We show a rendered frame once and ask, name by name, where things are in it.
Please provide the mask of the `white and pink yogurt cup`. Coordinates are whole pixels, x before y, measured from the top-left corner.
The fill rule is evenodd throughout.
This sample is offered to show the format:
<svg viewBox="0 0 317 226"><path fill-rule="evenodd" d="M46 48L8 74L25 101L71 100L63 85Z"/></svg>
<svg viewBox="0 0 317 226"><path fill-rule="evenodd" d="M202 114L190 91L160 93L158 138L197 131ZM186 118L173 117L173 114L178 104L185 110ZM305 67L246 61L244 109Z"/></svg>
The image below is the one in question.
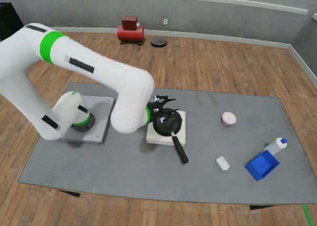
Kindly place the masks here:
<svg viewBox="0 0 317 226"><path fill-rule="evenodd" d="M223 124L228 126L230 125L229 123L233 124L236 122L236 117L229 112L226 112L223 114Z"/></svg>

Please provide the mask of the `blue open bin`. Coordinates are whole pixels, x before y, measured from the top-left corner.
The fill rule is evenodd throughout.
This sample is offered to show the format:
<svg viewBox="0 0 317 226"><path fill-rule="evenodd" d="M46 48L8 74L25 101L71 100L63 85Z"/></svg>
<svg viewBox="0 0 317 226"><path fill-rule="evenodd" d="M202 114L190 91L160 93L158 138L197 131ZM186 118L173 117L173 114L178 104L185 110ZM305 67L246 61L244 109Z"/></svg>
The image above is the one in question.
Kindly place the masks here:
<svg viewBox="0 0 317 226"><path fill-rule="evenodd" d="M247 164L245 168L256 181L259 181L265 178L272 172L272 169L275 169L279 164L280 163L273 157L273 155L268 150L265 150Z"/></svg>

